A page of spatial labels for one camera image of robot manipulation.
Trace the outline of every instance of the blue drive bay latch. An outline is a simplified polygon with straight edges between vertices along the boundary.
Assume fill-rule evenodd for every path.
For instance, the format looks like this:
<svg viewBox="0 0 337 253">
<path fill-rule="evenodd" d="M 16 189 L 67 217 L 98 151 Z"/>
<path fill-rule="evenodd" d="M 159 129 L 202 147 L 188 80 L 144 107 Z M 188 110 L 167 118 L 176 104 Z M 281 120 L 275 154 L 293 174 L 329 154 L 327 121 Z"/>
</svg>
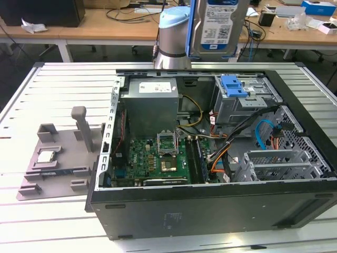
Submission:
<svg viewBox="0 0 337 253">
<path fill-rule="evenodd" d="M 222 75 L 221 84 L 229 98 L 246 98 L 248 93 L 242 88 L 242 83 L 235 75 Z"/>
</svg>

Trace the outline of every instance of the motherboard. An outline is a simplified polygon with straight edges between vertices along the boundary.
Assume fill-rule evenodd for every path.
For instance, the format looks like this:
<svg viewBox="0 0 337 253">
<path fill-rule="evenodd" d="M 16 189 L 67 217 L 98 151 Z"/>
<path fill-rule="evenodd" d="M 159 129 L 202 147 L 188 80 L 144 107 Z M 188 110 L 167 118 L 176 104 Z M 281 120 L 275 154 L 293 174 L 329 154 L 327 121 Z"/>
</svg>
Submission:
<svg viewBox="0 0 337 253">
<path fill-rule="evenodd" d="M 194 157 L 188 152 L 187 138 L 177 139 L 134 139 L 130 141 L 129 163 L 126 168 L 115 167 L 112 181 L 117 187 L 158 186 L 167 184 L 191 184 L 190 172 Z M 197 140 L 203 161 L 210 154 L 209 141 Z"/>
</svg>

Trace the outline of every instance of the hard drive label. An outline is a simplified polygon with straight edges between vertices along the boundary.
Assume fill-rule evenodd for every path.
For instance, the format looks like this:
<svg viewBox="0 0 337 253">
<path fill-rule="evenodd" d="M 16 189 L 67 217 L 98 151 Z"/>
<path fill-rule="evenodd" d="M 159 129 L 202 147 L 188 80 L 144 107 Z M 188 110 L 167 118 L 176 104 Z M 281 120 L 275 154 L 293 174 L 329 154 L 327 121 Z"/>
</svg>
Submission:
<svg viewBox="0 0 337 253">
<path fill-rule="evenodd" d="M 211 44 L 210 49 L 228 44 L 233 26 L 231 15 L 236 8 L 236 5 L 207 5 L 201 44 Z"/>
</svg>

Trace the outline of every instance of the wooden desk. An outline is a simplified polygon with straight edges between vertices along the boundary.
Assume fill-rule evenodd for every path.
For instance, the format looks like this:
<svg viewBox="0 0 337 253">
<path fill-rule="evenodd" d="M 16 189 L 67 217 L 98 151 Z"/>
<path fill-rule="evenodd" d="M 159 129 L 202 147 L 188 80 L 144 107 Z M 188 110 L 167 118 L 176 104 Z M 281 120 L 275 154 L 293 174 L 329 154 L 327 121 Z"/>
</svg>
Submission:
<svg viewBox="0 0 337 253">
<path fill-rule="evenodd" d="M 262 0 L 259 7 L 256 10 L 261 11 L 266 4 L 270 6 L 280 6 L 280 2 L 276 0 Z M 260 17 L 249 17 L 249 20 L 257 23 Z M 330 17 L 328 16 L 312 16 L 314 19 L 321 21 L 328 21 Z M 289 31 L 286 28 L 286 18 L 275 17 L 271 27 L 263 27 L 266 31 L 266 37 L 261 42 L 259 47 L 262 48 L 290 48 L 290 49 L 325 49 L 328 50 L 331 46 L 334 50 L 337 50 L 337 36 L 326 35 L 316 29 L 308 27 L 308 30 L 301 31 Z M 252 25 L 252 28 L 261 30 L 258 27 Z M 240 42 L 247 41 L 247 31 L 243 30 L 240 36 Z"/>
<path fill-rule="evenodd" d="M 260 11 L 266 4 L 281 5 L 276 0 L 262 0 Z M 146 17 L 146 23 L 126 24 L 108 19 L 103 9 L 87 9 L 85 18 L 79 27 L 48 27 L 47 32 L 30 34 L 21 27 L 7 27 L 3 21 L 1 25 L 18 43 L 56 44 L 64 62 L 71 62 L 72 57 L 68 45 L 147 45 L 152 46 L 157 36 L 159 14 Z M 122 14 L 118 18 L 133 18 L 144 14 Z M 329 17 L 315 16 L 314 18 L 327 21 Z M 250 17 L 249 20 L 257 23 L 259 17 Z M 259 48 L 300 49 L 300 50 L 337 50 L 337 36 L 325 35 L 322 32 L 308 28 L 307 31 L 289 31 L 285 25 L 286 18 L 275 18 L 271 27 L 264 27 L 266 38 Z M 239 39 L 238 48 L 244 47 L 247 41 L 247 31 Z M 11 42 L 3 31 L 0 31 L 0 43 Z"/>
<path fill-rule="evenodd" d="M 123 10 L 124 13 L 132 11 L 131 9 Z M 103 9 L 87 9 L 85 18 L 77 28 L 65 27 L 60 32 L 60 38 L 77 39 L 77 40 L 133 40 L 133 41 L 154 41 L 157 36 L 159 14 L 152 15 L 153 19 L 145 17 L 146 23 L 127 24 L 111 20 L 106 17 Z M 110 13 L 115 17 L 117 11 Z M 128 19 L 145 14 L 122 14 L 117 18 Z"/>
</svg>

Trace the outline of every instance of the electronic device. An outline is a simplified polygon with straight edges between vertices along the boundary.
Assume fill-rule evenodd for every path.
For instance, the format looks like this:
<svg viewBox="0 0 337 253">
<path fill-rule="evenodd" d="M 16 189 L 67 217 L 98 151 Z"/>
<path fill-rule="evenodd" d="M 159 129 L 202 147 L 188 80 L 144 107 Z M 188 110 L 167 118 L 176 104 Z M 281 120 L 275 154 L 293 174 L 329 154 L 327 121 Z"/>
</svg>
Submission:
<svg viewBox="0 0 337 253">
<path fill-rule="evenodd" d="M 111 80 L 91 198 L 110 240 L 300 228 L 336 203 L 337 147 L 275 71 Z"/>
<path fill-rule="evenodd" d="M 294 17 L 296 14 L 305 12 L 305 7 L 299 6 L 265 6 L 265 9 L 278 17 Z"/>
<path fill-rule="evenodd" d="M 249 2 L 250 5 L 253 5 L 255 7 L 258 7 L 259 3 L 260 3 L 261 0 L 251 0 Z"/>
<path fill-rule="evenodd" d="M 280 0 L 280 2 L 284 5 L 297 5 L 301 6 L 303 0 Z"/>
<path fill-rule="evenodd" d="M 8 26 L 29 23 L 78 27 L 85 14 L 83 0 L 2 0 L 0 16 Z"/>
<path fill-rule="evenodd" d="M 259 17 L 259 25 L 270 27 L 272 26 L 274 18 L 275 13 L 261 12 L 261 15 Z"/>
<path fill-rule="evenodd" d="M 249 0 L 192 0 L 191 7 L 164 10 L 159 45 L 153 56 L 156 69 L 190 69 L 190 59 L 218 61 L 236 54 Z"/>
</svg>

